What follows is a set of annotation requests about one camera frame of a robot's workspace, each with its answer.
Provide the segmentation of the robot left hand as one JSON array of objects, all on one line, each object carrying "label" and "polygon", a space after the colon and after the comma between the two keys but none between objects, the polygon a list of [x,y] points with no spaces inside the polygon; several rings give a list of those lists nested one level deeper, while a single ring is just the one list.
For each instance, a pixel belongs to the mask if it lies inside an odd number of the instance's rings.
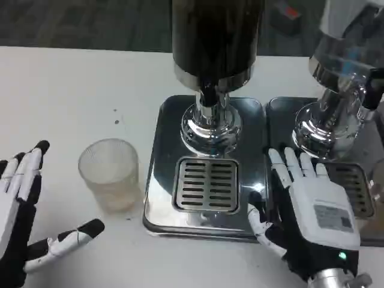
[{"label": "robot left hand", "polygon": [[41,140],[27,153],[1,160],[1,287],[22,287],[28,274],[76,251],[105,229],[96,218],[55,238],[29,244],[49,147],[48,141]]}]

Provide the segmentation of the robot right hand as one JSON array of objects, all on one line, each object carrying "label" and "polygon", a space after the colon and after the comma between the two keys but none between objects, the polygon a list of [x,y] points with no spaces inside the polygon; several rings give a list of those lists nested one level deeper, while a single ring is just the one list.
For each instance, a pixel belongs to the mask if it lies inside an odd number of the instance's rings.
[{"label": "robot right hand", "polygon": [[308,287],[352,287],[361,239],[345,189],[304,152],[269,148],[268,156],[280,223],[267,219],[260,196],[252,194],[247,216],[257,241]]}]

